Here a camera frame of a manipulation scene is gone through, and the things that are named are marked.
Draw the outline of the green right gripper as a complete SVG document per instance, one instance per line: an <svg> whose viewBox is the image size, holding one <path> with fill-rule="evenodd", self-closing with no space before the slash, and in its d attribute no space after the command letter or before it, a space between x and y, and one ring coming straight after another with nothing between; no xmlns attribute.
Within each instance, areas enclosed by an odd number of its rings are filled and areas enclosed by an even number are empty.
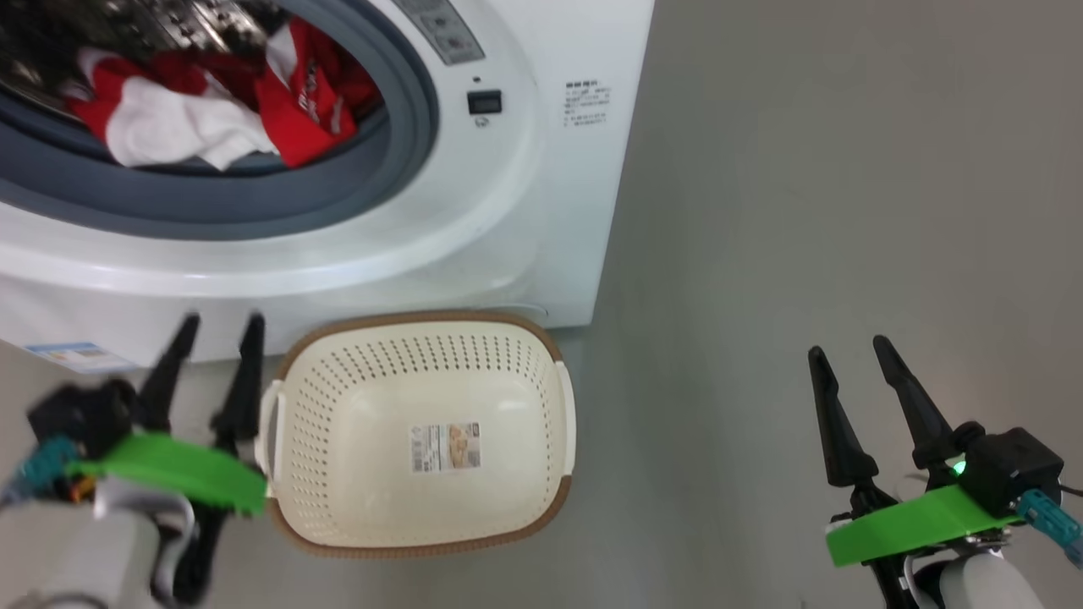
<svg viewBox="0 0 1083 609"><path fill-rule="evenodd" d="M899 354L891 340L876 335L872 340L883 379L897 393L904 412L910 439L910 457L918 469L944 466L958 456L953 429L937 409ZM828 485L865 485L879 474L877 462L866 454L839 400L839 384L819 347L808 351L810 379L815 396L817 428ZM828 558L837 568L908 554L960 537L978 535L988 529L1017 524L1020 517L997 518L979 505L960 485L947 485L921 497L851 518L847 524L832 524L825 535Z"/></svg>

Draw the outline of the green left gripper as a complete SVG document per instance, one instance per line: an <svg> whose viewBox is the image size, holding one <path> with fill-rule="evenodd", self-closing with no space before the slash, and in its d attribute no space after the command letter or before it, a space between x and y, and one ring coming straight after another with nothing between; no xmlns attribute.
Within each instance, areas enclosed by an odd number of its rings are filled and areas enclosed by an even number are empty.
<svg viewBox="0 0 1083 609"><path fill-rule="evenodd" d="M144 431L170 432L179 373L200 331L201 316L186 315L138 392L135 422ZM178 441L165 433L131 433L96 458L74 459L67 475L118 477L152 489L174 492L212 508L261 515L268 481L239 457L239 444L258 433L266 320L249 316L239 344L239 365L227 397L212 417L213 446Z"/></svg>

